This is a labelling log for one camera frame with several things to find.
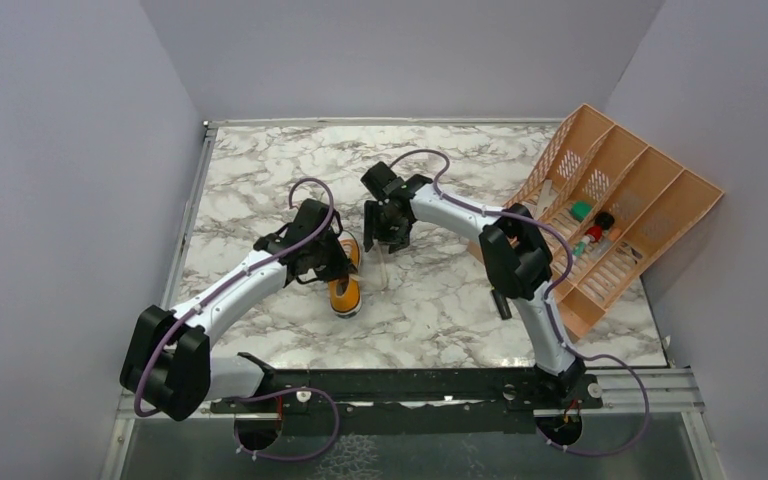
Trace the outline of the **orange canvas sneaker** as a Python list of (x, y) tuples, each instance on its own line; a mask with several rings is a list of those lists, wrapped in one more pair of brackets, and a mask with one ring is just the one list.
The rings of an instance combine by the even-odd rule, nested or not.
[(362, 308), (362, 292), (358, 271), (361, 266), (363, 251), (356, 237), (350, 232), (343, 233), (339, 243), (351, 262), (352, 270), (348, 277), (328, 283), (329, 301), (336, 316), (350, 318)]

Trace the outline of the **white shoelace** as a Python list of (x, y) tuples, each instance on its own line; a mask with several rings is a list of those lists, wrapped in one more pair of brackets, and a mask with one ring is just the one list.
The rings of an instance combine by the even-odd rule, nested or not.
[(386, 291), (389, 288), (387, 260), (379, 244), (375, 244), (369, 252), (363, 254), (356, 279), (364, 288), (373, 291)]

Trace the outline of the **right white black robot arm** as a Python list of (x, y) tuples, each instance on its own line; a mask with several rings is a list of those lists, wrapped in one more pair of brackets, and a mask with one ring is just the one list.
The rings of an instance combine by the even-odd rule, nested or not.
[(444, 193), (423, 175), (403, 179), (383, 162), (371, 167), (361, 182), (372, 196), (364, 205), (364, 248), (383, 244), (391, 252), (402, 250), (418, 221), (477, 244), (491, 286), (513, 302), (531, 340), (539, 398), (552, 407), (572, 399), (585, 364), (572, 350), (552, 294), (553, 256), (543, 237), (548, 227), (520, 204), (482, 206)]

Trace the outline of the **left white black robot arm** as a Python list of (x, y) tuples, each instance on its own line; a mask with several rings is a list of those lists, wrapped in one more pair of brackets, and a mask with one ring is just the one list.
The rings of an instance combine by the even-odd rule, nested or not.
[(119, 377), (134, 395), (135, 414), (182, 421), (203, 401), (231, 396), (250, 410), (269, 406), (275, 386), (264, 367), (247, 358), (219, 367), (211, 350), (251, 308), (308, 272), (323, 282), (348, 276), (353, 267), (341, 231), (333, 206), (307, 199), (291, 222), (259, 238), (238, 266), (202, 293), (172, 309), (143, 310)]

